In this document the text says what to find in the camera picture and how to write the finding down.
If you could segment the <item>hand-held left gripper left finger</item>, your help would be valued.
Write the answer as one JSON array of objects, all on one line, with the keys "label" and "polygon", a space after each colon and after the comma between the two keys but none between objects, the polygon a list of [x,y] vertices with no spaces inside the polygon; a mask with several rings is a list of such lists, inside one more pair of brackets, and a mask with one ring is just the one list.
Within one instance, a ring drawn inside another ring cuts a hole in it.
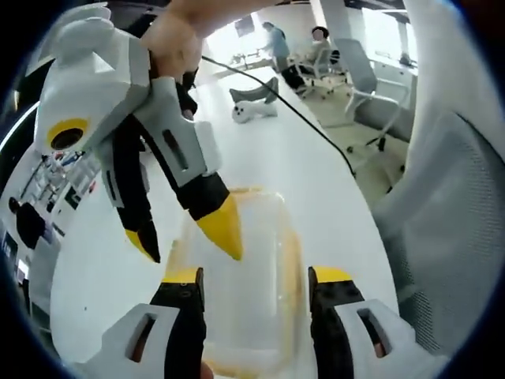
[{"label": "hand-held left gripper left finger", "polygon": [[152,300],[104,334],[99,378],[199,378],[207,327],[204,270],[168,273]]}]

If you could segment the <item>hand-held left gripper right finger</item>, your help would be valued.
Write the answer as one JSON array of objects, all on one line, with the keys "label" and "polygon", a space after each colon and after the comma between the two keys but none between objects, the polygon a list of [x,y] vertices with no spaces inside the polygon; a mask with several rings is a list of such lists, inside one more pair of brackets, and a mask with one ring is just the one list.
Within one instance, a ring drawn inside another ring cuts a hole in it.
[{"label": "hand-held left gripper right finger", "polygon": [[308,268],[310,332],[318,378],[410,378],[414,330],[381,301],[364,299],[346,272]]}]

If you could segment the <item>person's right hand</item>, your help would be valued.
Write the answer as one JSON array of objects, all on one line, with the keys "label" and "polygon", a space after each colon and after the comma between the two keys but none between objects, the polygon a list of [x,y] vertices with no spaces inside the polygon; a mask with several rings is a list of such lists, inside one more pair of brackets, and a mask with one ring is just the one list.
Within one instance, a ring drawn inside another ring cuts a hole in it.
[{"label": "person's right hand", "polygon": [[202,39],[196,33],[193,16],[199,1],[171,1],[142,35],[154,67],[161,77],[182,82],[185,73],[198,68]]}]

